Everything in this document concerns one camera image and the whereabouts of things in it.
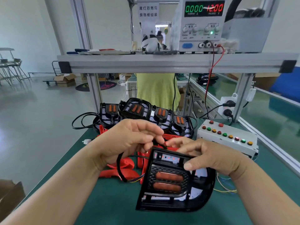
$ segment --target white label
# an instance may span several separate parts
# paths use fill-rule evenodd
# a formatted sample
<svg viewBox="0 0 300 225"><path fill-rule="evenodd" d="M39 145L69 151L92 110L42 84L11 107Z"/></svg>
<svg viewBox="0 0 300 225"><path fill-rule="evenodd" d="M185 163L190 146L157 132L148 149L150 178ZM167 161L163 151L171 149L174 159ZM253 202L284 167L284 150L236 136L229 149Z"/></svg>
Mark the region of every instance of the white label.
<svg viewBox="0 0 300 225"><path fill-rule="evenodd" d="M159 21L159 3L138 3L138 16L141 21Z"/></svg>

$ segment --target black corner cap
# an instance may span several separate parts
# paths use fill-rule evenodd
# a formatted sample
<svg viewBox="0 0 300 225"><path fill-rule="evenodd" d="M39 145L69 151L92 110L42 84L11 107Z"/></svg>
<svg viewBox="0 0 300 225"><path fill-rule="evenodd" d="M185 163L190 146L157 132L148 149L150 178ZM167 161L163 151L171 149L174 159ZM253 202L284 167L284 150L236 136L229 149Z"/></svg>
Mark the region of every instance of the black corner cap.
<svg viewBox="0 0 300 225"><path fill-rule="evenodd" d="M280 66L279 73L291 73L294 70L294 67L297 63L297 60L284 60Z"/></svg>
<svg viewBox="0 0 300 225"><path fill-rule="evenodd" d="M59 61L58 65L62 73L72 73L71 66L68 61Z"/></svg>

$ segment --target push button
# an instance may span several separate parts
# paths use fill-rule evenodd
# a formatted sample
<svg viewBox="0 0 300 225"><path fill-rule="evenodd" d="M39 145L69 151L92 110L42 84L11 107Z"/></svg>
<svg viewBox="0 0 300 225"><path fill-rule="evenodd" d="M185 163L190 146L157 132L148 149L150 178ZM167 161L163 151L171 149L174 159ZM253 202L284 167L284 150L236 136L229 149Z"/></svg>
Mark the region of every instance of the push button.
<svg viewBox="0 0 300 225"><path fill-rule="evenodd" d="M184 43L182 44L182 48L183 49L190 49L193 47L193 44L192 43Z"/></svg>

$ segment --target yellow-green shirt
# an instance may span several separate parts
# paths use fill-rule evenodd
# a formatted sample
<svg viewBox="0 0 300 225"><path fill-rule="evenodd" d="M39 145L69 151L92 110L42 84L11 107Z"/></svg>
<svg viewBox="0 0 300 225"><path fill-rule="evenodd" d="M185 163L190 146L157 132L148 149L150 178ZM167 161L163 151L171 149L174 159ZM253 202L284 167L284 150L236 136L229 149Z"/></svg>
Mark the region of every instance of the yellow-green shirt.
<svg viewBox="0 0 300 225"><path fill-rule="evenodd" d="M152 105L165 109L173 109L174 99L174 73L136 73L137 97L151 103ZM174 110L180 101L180 93L175 78L176 97Z"/></svg>

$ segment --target fluorescent light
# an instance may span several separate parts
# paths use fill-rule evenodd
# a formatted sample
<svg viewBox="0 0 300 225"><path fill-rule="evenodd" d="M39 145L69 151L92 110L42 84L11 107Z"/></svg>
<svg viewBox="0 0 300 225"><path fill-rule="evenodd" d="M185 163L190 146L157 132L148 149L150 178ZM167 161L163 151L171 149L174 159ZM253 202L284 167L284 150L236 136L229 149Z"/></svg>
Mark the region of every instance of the fluorescent light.
<svg viewBox="0 0 300 225"><path fill-rule="evenodd" d="M167 24L163 24L163 25L155 25L156 28L163 28L163 27L167 27Z"/></svg>

